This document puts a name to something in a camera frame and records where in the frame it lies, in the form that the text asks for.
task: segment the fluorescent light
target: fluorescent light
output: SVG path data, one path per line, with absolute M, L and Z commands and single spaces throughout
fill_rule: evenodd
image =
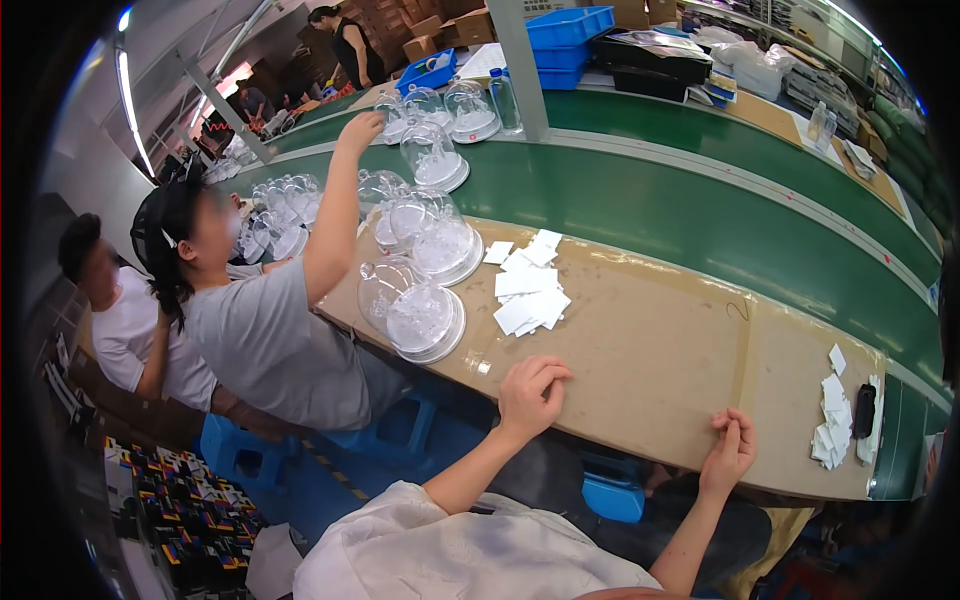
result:
M 117 31 L 125 32 L 127 31 L 127 26 L 130 25 L 130 11 L 131 9 L 126 9 L 123 14 L 120 15 L 120 22 L 117 23 Z
M 140 139 L 140 132 L 136 126 L 136 114 L 133 113 L 133 94 L 130 90 L 130 66 L 128 65 L 127 53 L 121 52 L 117 57 L 117 71 L 120 73 L 120 95 L 123 96 L 123 108 L 127 113 L 127 124 L 133 133 L 133 141 L 136 143 L 136 149 L 147 165 L 147 171 L 150 177 L 155 177 L 154 167 L 150 164 L 150 158 L 147 156 L 147 149 L 143 147 L 143 140 Z
M 206 104 L 206 94 L 200 97 L 200 103 L 197 104 L 197 111 L 193 113 L 193 118 L 190 119 L 191 128 L 197 124 L 197 119 L 200 118 L 200 113 L 204 110 L 205 104 Z
M 831 8 L 834 9 L 835 11 L 839 12 L 840 14 L 843 14 L 844 16 L 846 16 L 846 17 L 853 23 L 853 25 L 856 25 L 857 27 L 860 28 L 860 31 L 862 31 L 864 34 L 870 36 L 870 39 L 872 39 L 872 40 L 874 41 L 874 44 L 875 44 L 875 45 L 877 45 L 877 46 L 882 46 L 882 45 L 883 45 L 883 42 L 880 41 L 879 38 L 878 38 L 877 36 L 875 36 L 873 32 L 871 32 L 869 29 L 867 29 L 866 27 L 864 27 L 863 24 L 860 23 L 860 21 L 858 21 L 858 20 L 856 20 L 855 18 L 853 18 L 852 16 L 850 16 L 850 13 L 849 13 L 849 12 L 844 11 L 843 9 L 841 9 L 840 7 L 838 7 L 837 5 L 835 5 L 835 4 L 833 4 L 832 2 L 830 2 L 830 0 L 820 0 L 820 1 L 821 1 L 822 3 L 824 3 L 824 4 L 826 4 L 827 6 L 831 7 Z

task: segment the gray t-shirt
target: gray t-shirt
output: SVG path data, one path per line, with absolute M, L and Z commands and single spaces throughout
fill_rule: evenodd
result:
M 308 310 L 302 258 L 201 290 L 183 312 L 187 335 L 213 374 L 250 405 L 320 430 L 370 423 L 360 356 Z
M 260 113 L 260 116 L 263 117 L 264 121 L 270 122 L 271 119 L 276 115 L 274 110 L 274 105 L 270 104 L 270 101 L 267 100 L 267 97 L 263 95 L 263 92 L 257 89 L 256 87 L 251 87 L 247 90 L 247 100 L 240 100 L 240 106 L 245 108 L 251 116 L 256 116 L 256 110 L 260 108 L 260 105 L 263 105 L 263 112 Z

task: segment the blue plastic tray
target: blue plastic tray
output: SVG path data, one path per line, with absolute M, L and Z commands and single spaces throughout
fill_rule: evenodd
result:
M 542 89 L 574 89 L 584 76 L 587 64 L 584 62 L 575 69 L 537 69 Z
M 582 7 L 548 12 L 527 21 L 534 50 L 579 46 L 613 27 L 613 7 Z
M 540 48 L 534 50 L 534 62 L 538 69 L 575 69 L 590 60 L 588 44 L 565 48 Z
M 425 64 L 430 59 L 439 59 L 441 55 L 448 54 L 450 55 L 450 62 L 446 64 L 443 68 L 434 69 L 433 71 L 427 71 L 426 73 L 420 73 L 417 70 L 417 67 Z M 410 93 L 410 84 L 413 85 L 422 85 L 423 87 L 430 87 L 436 89 L 437 87 L 443 87 L 450 81 L 453 77 L 453 72 L 457 68 L 457 55 L 453 53 L 453 48 L 438 52 L 437 54 L 427 57 L 423 60 L 418 60 L 410 66 L 407 67 L 407 70 L 403 72 L 403 76 L 400 78 L 400 81 L 396 83 L 396 89 L 400 91 L 401 96 L 406 96 Z

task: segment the water bottle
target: water bottle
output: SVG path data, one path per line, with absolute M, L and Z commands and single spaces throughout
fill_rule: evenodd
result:
M 816 145 L 817 150 L 825 154 L 827 148 L 830 147 L 830 144 L 833 143 L 833 134 L 837 131 L 837 114 L 832 110 L 827 113 L 827 122 L 824 123 L 824 126 L 820 129 L 820 137 L 817 138 Z
M 520 122 L 520 111 L 516 109 L 516 96 L 510 78 L 502 69 L 491 69 L 490 76 L 488 84 L 490 97 L 493 99 L 496 116 L 500 117 L 500 123 L 503 125 L 503 133 L 505 135 L 523 133 L 523 123 Z
M 806 126 L 806 136 L 813 140 L 813 143 L 820 139 L 820 131 L 824 128 L 826 122 L 827 105 L 821 100 L 820 104 L 813 110 L 813 116 L 810 117 L 810 122 Z

